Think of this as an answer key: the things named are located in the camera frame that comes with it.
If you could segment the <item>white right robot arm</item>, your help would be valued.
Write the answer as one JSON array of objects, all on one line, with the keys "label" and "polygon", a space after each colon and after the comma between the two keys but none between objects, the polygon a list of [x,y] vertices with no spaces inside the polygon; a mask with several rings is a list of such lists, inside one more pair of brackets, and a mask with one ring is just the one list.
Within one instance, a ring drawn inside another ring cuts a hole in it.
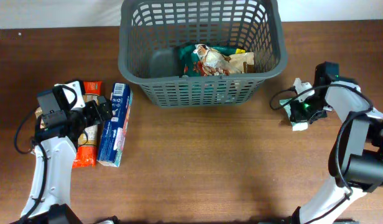
[{"label": "white right robot arm", "polygon": [[335,111],[342,125],[328,159],[329,179],[290,221],[334,223],[353,202],[383,187],[383,113],[357,81],[340,76],[337,63],[317,65],[314,83],[296,79],[292,90],[292,122],[312,124]]}]

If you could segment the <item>green Nescafe coffee bag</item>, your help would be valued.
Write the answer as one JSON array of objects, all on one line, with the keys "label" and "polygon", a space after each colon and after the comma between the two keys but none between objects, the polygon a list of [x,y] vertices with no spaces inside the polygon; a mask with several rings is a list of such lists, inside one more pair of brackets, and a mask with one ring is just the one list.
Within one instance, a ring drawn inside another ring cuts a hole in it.
[{"label": "green Nescafe coffee bag", "polygon": [[187,45],[178,50],[180,61],[183,63],[183,74],[188,77],[200,77],[193,71],[192,52],[195,49],[194,45],[196,44]]}]

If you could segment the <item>teal white wipes packet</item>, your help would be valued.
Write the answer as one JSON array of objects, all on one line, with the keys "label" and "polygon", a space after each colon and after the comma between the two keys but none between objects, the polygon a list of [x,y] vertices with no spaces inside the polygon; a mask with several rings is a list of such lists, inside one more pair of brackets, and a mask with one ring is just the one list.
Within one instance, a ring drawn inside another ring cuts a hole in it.
[{"label": "teal white wipes packet", "polygon": [[308,123],[306,121],[304,121],[304,122],[294,122],[294,121],[291,120],[292,112],[291,112],[291,105],[290,104],[285,105],[283,107],[283,109],[287,113],[288,120],[290,121],[290,124],[292,126],[292,131],[304,131],[304,130],[308,129]]}]

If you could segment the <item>beige yellow snack bag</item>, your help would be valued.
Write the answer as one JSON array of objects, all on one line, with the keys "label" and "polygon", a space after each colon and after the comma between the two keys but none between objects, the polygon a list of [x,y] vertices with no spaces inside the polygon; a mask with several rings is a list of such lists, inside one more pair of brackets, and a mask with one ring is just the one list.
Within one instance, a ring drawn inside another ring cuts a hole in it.
[{"label": "beige yellow snack bag", "polygon": [[193,71],[201,77],[255,73],[254,54],[244,49],[194,45]]}]

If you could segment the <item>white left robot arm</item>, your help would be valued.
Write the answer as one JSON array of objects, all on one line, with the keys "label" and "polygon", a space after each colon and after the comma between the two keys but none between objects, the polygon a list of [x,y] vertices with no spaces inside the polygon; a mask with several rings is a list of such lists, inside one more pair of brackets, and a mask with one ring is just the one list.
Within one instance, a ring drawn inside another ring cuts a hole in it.
[{"label": "white left robot arm", "polygon": [[66,96],[52,93],[37,100],[42,114],[32,138],[36,165],[29,198],[19,219],[22,223],[45,215],[54,205],[70,205],[76,142],[86,128],[113,117],[109,99],[104,96],[82,107],[76,106],[76,98],[69,101]]}]

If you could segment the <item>red brown pasta packet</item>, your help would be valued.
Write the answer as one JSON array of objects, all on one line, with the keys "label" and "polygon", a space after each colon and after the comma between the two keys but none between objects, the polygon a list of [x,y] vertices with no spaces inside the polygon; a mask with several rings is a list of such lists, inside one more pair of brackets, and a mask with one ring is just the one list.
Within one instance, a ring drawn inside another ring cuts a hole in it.
[{"label": "red brown pasta packet", "polygon": [[[83,82],[85,86],[85,94],[83,99],[85,103],[89,101],[98,102],[98,97],[102,91],[102,81]],[[85,129],[85,132],[78,138],[78,149],[73,168],[88,167],[96,165],[98,153],[98,125]]]}]

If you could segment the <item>blue tissue box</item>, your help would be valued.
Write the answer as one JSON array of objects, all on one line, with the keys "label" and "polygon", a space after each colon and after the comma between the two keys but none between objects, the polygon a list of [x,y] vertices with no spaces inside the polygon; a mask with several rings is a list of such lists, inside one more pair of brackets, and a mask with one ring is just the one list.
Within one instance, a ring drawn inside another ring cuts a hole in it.
[{"label": "blue tissue box", "polygon": [[133,92],[128,84],[115,83],[111,93],[113,117],[104,123],[97,161],[103,166],[119,167],[126,142]]}]

